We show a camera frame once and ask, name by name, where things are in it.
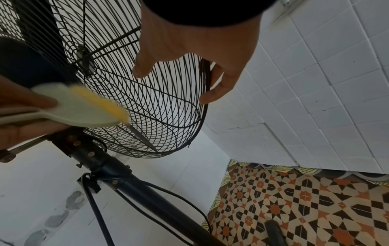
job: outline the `power cord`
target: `power cord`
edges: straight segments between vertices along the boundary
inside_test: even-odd
[[[139,180],[139,179],[134,179],[134,178],[128,178],[128,177],[123,177],[123,176],[104,176],[104,177],[96,177],[94,175],[91,175],[89,173],[84,173],[81,177],[81,185],[85,191],[85,194],[86,194],[86,197],[92,207],[92,210],[96,216],[96,220],[101,228],[101,231],[103,232],[103,235],[104,235],[104,238],[105,238],[105,241],[107,242],[107,245],[108,246],[115,246],[115,244],[113,243],[113,240],[111,238],[111,234],[109,233],[108,231],[108,228],[104,222],[104,219],[103,219],[103,216],[101,215],[101,212],[93,198],[93,195],[91,193],[91,191],[89,190],[87,184],[86,184],[86,176],[89,175],[90,178],[96,178],[98,180],[103,180],[103,181],[112,181],[112,180],[122,180],[122,181],[129,181],[129,182],[138,182],[138,183],[142,183],[146,186],[150,186],[156,190],[160,190],[162,192],[165,192],[169,195],[172,195],[172,196],[175,196],[181,200],[183,200],[184,202],[186,202],[187,204],[189,204],[190,206],[192,206],[195,210],[197,210],[204,218],[205,218],[205,221],[207,222],[208,224],[208,231],[209,233],[211,233],[211,225],[209,223],[209,220],[207,218],[207,216],[198,208],[196,207],[193,203],[191,203],[190,201],[188,201],[187,199],[183,198],[182,196],[180,195],[177,195],[167,189],[164,189],[164,188],[161,188],[155,184],[151,184],[149,182],[146,182],[146,181],[143,181],[143,180]],[[181,240],[182,242],[184,242],[185,244],[187,245],[190,245],[192,246],[193,244],[191,244],[190,242],[186,241],[184,238],[182,238],[180,235],[178,235],[176,232],[174,232],[172,229],[170,229],[169,227],[167,227],[166,225],[164,225],[162,222],[158,221],[157,219],[155,219],[154,217],[148,215],[147,213],[145,213],[143,210],[141,210],[139,207],[137,207],[130,199],[128,199],[123,193],[121,193],[120,191],[116,190],[115,191],[120,197],[122,197],[128,204],[130,204],[134,209],[136,209],[139,213],[141,213],[142,215],[146,216],[147,218],[149,218],[150,220],[152,220],[153,222],[157,223],[158,225],[160,225],[161,227],[163,227],[164,229],[166,229],[168,232],[170,232],[171,234],[173,234],[175,237],[177,237],[179,240]]]

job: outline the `patterned floor tile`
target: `patterned floor tile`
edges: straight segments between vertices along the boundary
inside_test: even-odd
[[[275,220],[290,246],[389,242],[389,176],[231,161],[209,219],[229,246],[269,245]]]

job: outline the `black sleeve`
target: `black sleeve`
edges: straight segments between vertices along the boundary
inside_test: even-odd
[[[161,18],[178,25],[231,26],[258,16],[277,0],[143,0]]]

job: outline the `hand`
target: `hand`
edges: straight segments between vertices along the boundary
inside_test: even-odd
[[[141,13],[142,34],[134,76],[146,77],[156,62],[168,62],[195,53],[216,63],[211,71],[211,87],[224,73],[222,81],[201,96],[201,104],[216,101],[234,88],[258,42],[261,16],[234,26],[204,28],[167,22],[144,4]]]
[[[46,109],[57,105],[55,99],[39,95],[2,76],[0,76],[0,88],[0,108],[32,106]],[[23,126],[0,126],[0,150],[8,149],[29,139],[52,134],[68,127],[50,120]]]

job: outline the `fan grille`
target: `fan grille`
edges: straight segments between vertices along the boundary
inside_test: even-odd
[[[186,54],[176,61],[159,62],[149,76],[136,79],[131,70],[141,33],[138,0],[0,0],[0,9],[1,36],[25,41],[57,67],[76,68],[75,80],[128,109],[131,124],[158,152],[122,124],[86,130],[109,149],[156,158],[185,147],[196,137],[206,113],[199,97],[207,90],[209,63]],[[26,25],[32,19],[39,20],[34,32],[43,37],[33,42],[29,40],[31,23]],[[55,20],[64,51],[50,50],[55,43],[45,32],[50,19]]]

